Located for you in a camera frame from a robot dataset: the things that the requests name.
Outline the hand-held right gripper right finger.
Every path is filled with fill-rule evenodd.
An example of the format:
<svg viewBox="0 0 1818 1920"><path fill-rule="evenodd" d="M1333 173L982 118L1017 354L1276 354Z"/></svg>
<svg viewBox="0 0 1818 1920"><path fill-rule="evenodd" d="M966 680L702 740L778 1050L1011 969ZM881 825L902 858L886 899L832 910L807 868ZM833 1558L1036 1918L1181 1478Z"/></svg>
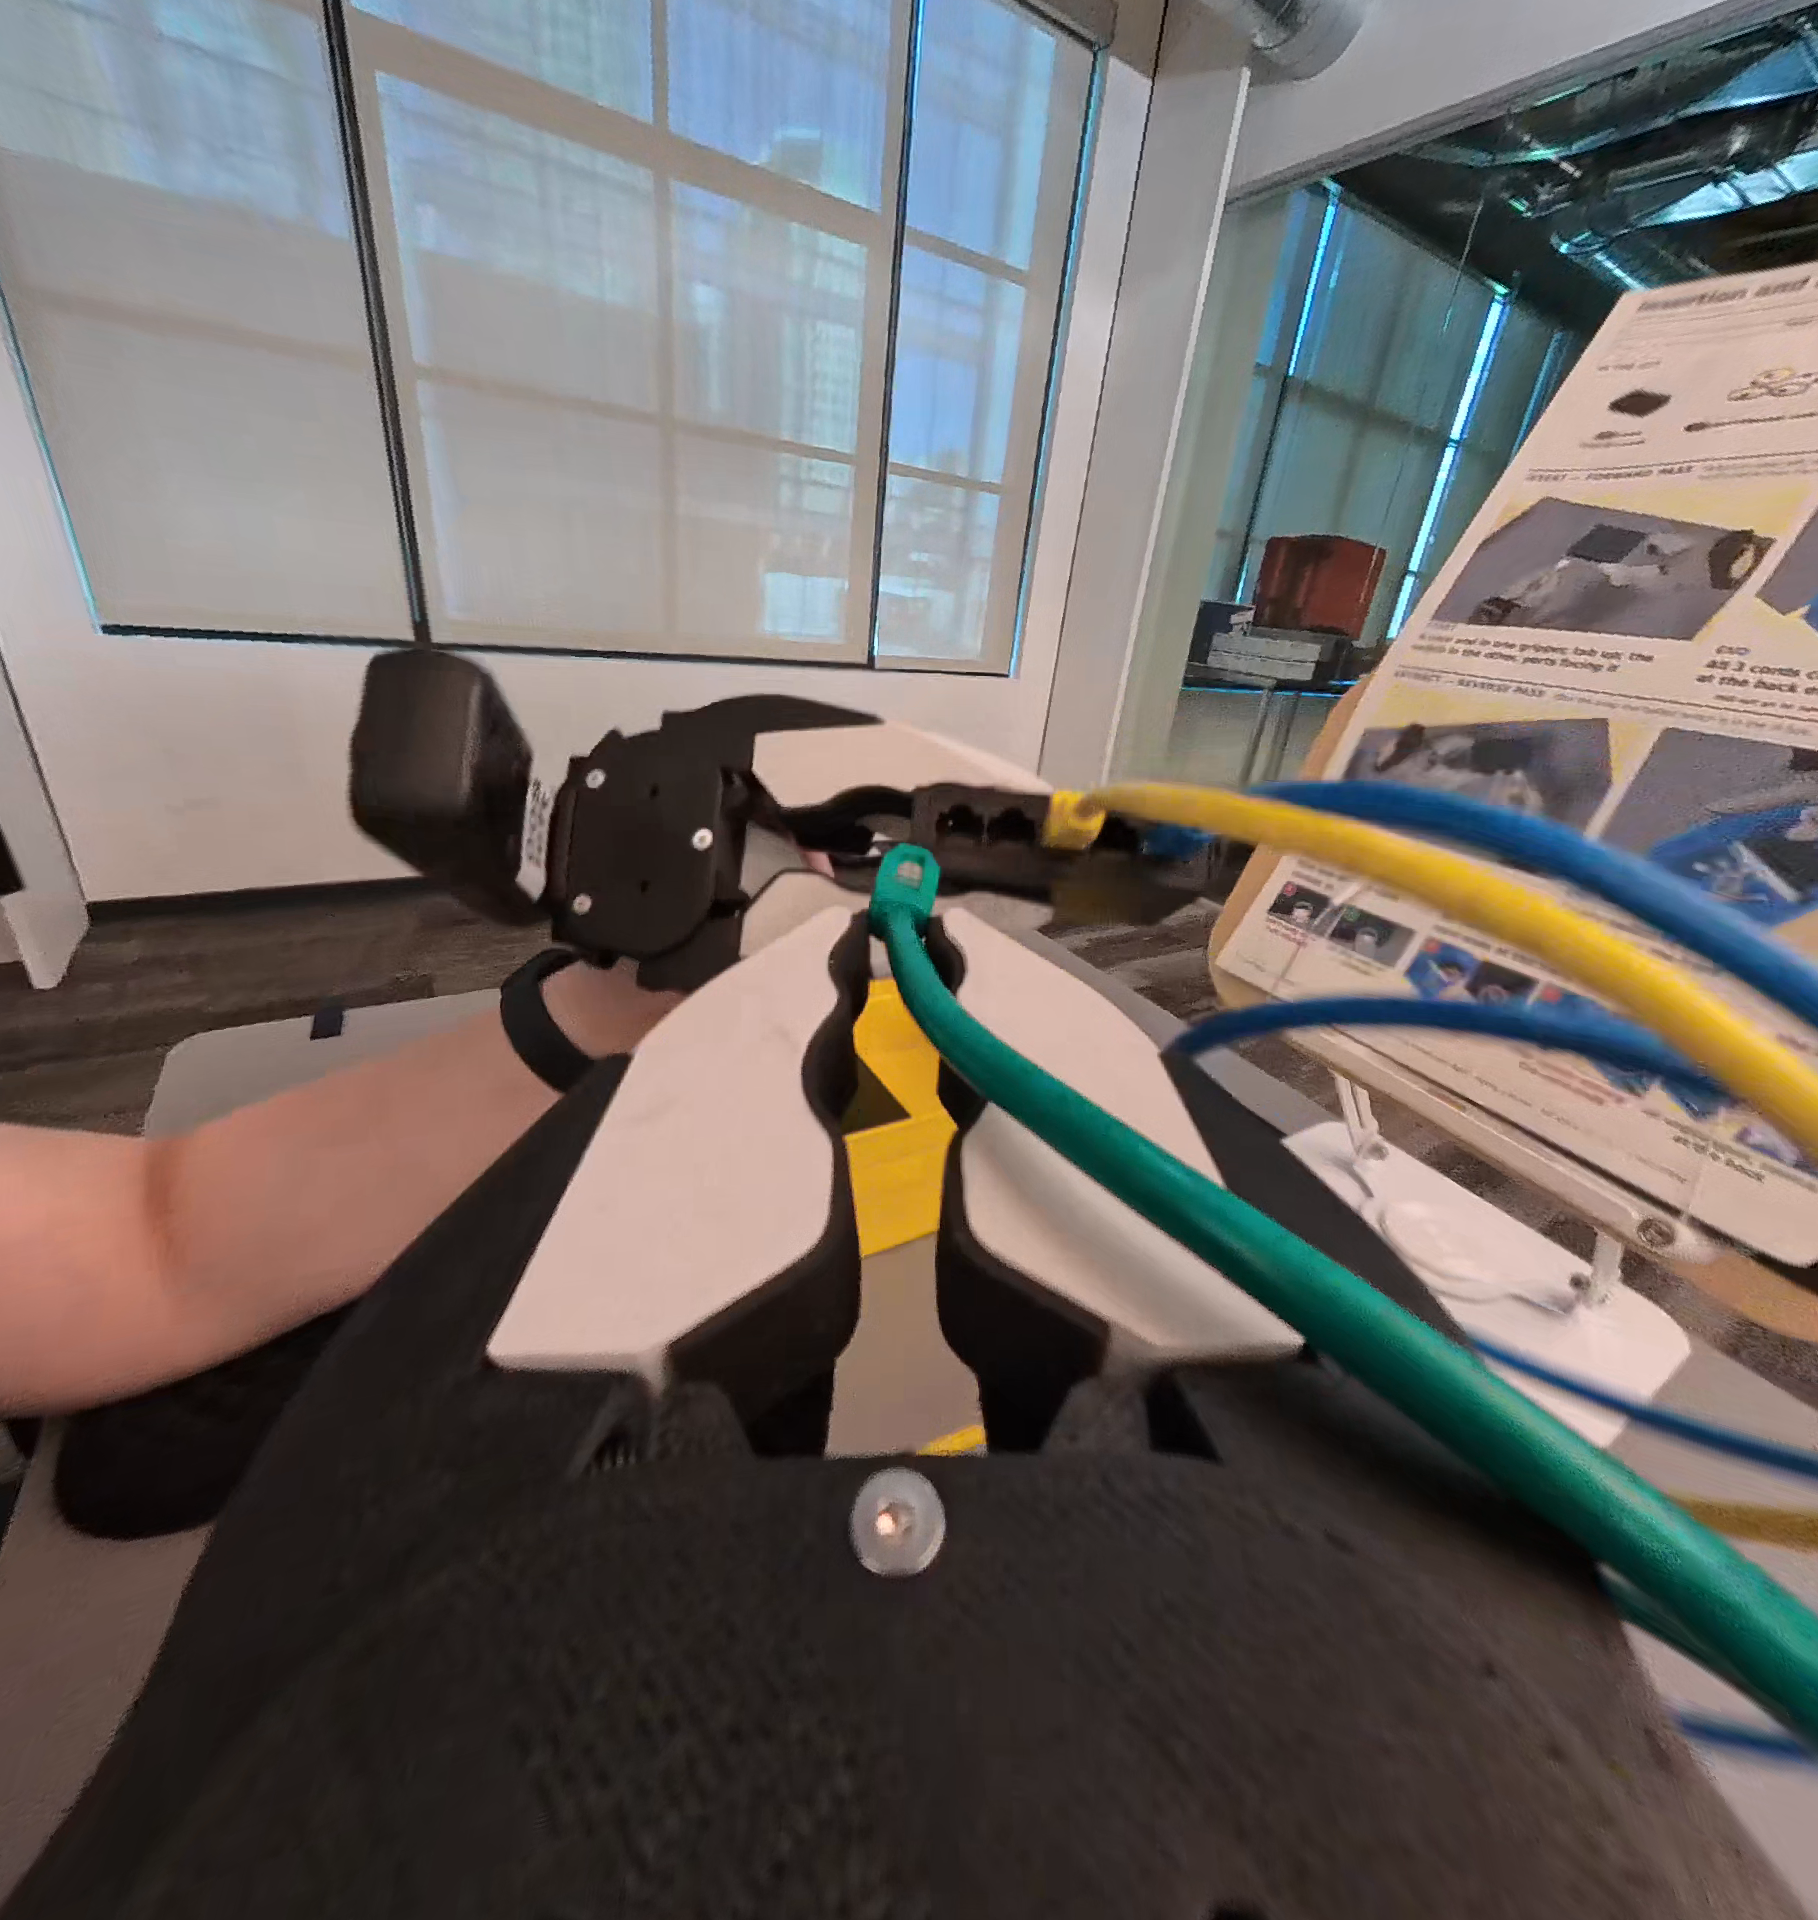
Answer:
<svg viewBox="0 0 1818 1920"><path fill-rule="evenodd" d="M1102 974L967 905L941 911L959 1008L1032 1065L1222 1187L1160 1038ZM1008 1110L957 1120L938 1223L938 1324L997 1452L1042 1446L1084 1379L1285 1362L1303 1338Z"/></svg>

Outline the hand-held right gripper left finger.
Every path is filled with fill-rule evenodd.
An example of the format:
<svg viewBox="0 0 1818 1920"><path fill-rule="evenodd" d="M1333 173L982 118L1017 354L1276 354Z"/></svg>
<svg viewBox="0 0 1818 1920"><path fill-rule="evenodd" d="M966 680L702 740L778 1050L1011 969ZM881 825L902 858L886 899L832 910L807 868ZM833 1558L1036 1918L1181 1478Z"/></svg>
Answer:
<svg viewBox="0 0 1818 1920"><path fill-rule="evenodd" d="M485 1356L716 1385L757 1452L826 1452L863 1257L844 1111L871 932L829 905L629 1054Z"/></svg>

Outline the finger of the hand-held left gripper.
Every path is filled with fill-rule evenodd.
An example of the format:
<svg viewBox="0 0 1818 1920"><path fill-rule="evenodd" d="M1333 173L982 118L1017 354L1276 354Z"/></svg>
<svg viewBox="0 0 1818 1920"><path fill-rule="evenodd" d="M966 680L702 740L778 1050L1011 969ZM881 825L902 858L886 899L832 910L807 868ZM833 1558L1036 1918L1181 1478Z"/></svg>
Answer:
<svg viewBox="0 0 1818 1920"><path fill-rule="evenodd" d="M866 880L866 868L844 874L829 853L805 850L795 841L745 841L737 959L750 959L823 911L839 925L863 917L871 911Z"/></svg>
<svg viewBox="0 0 1818 1920"><path fill-rule="evenodd" d="M906 837L914 792L938 785L1052 789L1003 758L897 722L760 732L760 825L789 841Z"/></svg>

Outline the black network switch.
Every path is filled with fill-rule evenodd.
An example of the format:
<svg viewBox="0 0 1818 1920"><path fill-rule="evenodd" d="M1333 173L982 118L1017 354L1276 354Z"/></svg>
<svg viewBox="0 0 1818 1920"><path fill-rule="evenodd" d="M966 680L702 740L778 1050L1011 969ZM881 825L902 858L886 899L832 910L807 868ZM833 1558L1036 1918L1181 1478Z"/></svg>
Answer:
<svg viewBox="0 0 1818 1920"><path fill-rule="evenodd" d="M926 785L912 792L908 841L935 858L941 890L1042 905L1063 925L1160 925L1195 899L1222 902L1251 858L1125 811L1066 813L1055 795Z"/></svg>

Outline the yellow plastic bin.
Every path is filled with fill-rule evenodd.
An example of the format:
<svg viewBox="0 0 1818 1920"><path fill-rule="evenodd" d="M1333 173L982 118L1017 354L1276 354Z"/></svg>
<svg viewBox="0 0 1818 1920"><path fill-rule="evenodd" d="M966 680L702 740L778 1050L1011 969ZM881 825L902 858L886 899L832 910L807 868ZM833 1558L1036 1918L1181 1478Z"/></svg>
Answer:
<svg viewBox="0 0 1818 1920"><path fill-rule="evenodd" d="M844 1120L859 1218L859 1327L838 1360L829 1454L957 1454L982 1446L967 1369L938 1324L935 1232L954 1120L938 1054L891 981L854 1022L859 1093Z"/></svg>

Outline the person's left forearm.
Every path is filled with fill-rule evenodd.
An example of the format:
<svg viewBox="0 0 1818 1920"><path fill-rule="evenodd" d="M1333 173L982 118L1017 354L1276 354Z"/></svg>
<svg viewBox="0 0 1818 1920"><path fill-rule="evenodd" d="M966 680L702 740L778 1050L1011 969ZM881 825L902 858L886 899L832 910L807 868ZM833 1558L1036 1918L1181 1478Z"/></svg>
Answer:
<svg viewBox="0 0 1818 1920"><path fill-rule="evenodd" d="M112 1403L343 1309L553 1099L479 1016L182 1135L0 1123L0 1418Z"/></svg>

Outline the person's left hand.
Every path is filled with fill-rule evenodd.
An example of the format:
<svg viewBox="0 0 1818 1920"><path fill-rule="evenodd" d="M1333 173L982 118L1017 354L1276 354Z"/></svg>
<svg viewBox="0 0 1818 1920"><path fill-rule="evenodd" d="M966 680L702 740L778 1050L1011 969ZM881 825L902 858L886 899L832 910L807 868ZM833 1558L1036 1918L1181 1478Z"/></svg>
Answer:
<svg viewBox="0 0 1818 1920"><path fill-rule="evenodd" d="M646 990L632 963L592 969L571 959L538 983L546 1016L571 1053L586 1062L629 1054L689 995L680 990Z"/></svg>

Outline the black wristband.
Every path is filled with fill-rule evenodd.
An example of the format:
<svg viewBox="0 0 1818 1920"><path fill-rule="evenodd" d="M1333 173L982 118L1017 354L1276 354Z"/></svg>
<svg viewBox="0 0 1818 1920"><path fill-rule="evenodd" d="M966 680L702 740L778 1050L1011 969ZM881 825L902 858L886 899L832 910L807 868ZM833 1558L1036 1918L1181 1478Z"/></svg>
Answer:
<svg viewBox="0 0 1818 1920"><path fill-rule="evenodd" d="M503 1041L517 1065L553 1093L571 1092L592 1066L592 1054L567 1034L546 998L546 983L576 965L577 958L567 947L546 947L510 972L497 990Z"/></svg>

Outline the white board stand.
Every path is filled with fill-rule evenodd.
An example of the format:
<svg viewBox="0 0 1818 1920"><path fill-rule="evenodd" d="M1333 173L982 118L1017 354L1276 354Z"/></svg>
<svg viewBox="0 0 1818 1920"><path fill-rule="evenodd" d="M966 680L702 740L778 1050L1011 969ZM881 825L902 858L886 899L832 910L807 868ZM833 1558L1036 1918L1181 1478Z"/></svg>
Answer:
<svg viewBox="0 0 1818 1920"><path fill-rule="evenodd" d="M1370 1096L1336 1080L1337 1117L1285 1135L1437 1293L1501 1379L1601 1449L1657 1400L1690 1335L1620 1285L1623 1247L1572 1254L1389 1144Z"/></svg>

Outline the red-brown box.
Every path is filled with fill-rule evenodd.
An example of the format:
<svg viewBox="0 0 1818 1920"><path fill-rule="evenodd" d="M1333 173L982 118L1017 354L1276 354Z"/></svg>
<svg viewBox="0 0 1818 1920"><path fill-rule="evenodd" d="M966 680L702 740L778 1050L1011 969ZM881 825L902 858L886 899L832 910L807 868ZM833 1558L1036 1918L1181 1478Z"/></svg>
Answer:
<svg viewBox="0 0 1818 1920"><path fill-rule="evenodd" d="M1361 642L1385 549L1333 534L1268 536L1251 589L1257 630Z"/></svg>

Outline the large white-framed window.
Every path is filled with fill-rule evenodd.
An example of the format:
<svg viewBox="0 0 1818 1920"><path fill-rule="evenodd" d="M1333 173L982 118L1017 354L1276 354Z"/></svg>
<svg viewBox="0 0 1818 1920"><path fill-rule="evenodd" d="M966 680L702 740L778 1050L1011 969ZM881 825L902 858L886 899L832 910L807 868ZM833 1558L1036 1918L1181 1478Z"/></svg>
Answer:
<svg viewBox="0 0 1818 1920"><path fill-rule="evenodd" d="M105 636L1000 676L1102 3L0 3Z"/></svg>

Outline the black oval pad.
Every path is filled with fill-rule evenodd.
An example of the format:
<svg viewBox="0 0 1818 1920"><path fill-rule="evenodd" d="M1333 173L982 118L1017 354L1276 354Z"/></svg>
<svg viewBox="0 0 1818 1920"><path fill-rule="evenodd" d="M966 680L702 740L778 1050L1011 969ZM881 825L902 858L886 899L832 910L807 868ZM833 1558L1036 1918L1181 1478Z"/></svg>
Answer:
<svg viewBox="0 0 1818 1920"><path fill-rule="evenodd" d="M96 1542L207 1525L345 1321L348 1309L328 1311L193 1376L66 1417L60 1520Z"/></svg>

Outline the instruction poster board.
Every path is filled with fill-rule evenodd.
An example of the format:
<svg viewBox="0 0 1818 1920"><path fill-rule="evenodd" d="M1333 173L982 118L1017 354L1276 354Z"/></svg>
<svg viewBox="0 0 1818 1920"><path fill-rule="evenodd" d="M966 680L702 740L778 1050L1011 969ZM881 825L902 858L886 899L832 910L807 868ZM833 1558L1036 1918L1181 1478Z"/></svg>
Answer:
<svg viewBox="0 0 1818 1920"><path fill-rule="evenodd" d="M1304 765L1570 829L1818 963L1818 261L1623 296ZM1768 1117L1447 1032L1297 1044L1818 1342L1818 1162Z"/></svg>

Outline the silver ceiling ductwork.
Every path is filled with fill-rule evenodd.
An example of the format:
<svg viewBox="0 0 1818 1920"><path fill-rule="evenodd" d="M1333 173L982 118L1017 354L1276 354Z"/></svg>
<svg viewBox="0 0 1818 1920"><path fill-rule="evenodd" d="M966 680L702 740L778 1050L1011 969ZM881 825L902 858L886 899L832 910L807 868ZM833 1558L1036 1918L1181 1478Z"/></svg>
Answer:
<svg viewBox="0 0 1818 1920"><path fill-rule="evenodd" d="M1243 3L1251 59L1266 83L1303 83L1340 59L1368 3Z"/></svg>

